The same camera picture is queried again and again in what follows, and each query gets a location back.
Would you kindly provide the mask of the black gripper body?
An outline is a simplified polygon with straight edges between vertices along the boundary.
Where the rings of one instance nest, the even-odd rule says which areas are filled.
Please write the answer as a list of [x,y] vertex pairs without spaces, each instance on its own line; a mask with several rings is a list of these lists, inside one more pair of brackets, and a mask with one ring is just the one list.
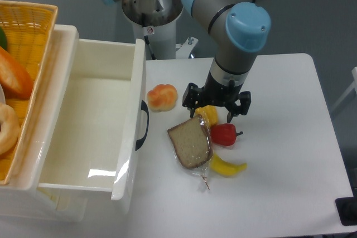
[[218,68],[210,69],[201,92],[201,107],[207,105],[226,107],[227,103],[236,102],[244,84],[245,74],[233,75]]

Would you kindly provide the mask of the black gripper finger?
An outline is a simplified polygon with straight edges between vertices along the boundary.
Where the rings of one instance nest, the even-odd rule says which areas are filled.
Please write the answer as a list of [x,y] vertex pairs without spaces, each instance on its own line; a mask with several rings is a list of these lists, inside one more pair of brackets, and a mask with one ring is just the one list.
[[228,111],[226,121],[228,123],[230,123],[234,117],[248,114],[248,110],[251,105],[251,92],[244,91],[239,93],[238,100],[240,102],[239,105],[236,102],[230,102],[226,104],[226,109]]
[[182,106],[190,112],[191,118],[194,117],[196,109],[201,107],[201,92],[202,88],[190,82],[183,94]]

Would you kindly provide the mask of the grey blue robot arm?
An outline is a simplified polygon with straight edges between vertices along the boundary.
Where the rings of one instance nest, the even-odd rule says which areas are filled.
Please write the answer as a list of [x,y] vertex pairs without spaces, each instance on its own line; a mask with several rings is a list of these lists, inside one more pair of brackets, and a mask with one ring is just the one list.
[[142,39],[150,59],[175,54],[176,35],[164,29],[174,26],[187,11],[218,44],[205,85],[188,84],[182,104],[191,113],[213,105],[228,111],[228,120],[246,115],[250,92],[242,91],[245,79],[259,51],[264,47],[271,19],[257,6],[262,0],[102,0],[120,2],[122,10]]

